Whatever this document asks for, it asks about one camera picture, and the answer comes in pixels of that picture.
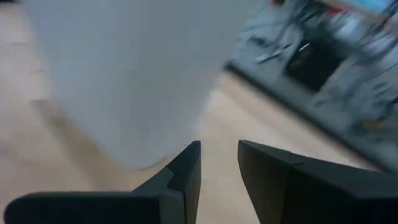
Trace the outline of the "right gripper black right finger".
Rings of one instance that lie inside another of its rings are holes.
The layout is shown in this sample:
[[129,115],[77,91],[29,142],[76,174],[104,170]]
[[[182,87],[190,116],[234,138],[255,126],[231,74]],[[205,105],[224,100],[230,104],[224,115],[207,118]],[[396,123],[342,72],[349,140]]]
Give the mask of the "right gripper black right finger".
[[238,162],[260,223],[397,224],[397,176],[240,140]]

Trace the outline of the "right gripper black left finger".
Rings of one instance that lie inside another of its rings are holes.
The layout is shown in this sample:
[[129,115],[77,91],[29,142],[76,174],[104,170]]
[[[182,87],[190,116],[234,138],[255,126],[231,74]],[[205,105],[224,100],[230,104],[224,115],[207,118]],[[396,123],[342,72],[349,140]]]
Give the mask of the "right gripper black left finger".
[[195,223],[200,187],[201,142],[193,141],[163,169],[132,191],[26,194],[8,203],[4,222]]

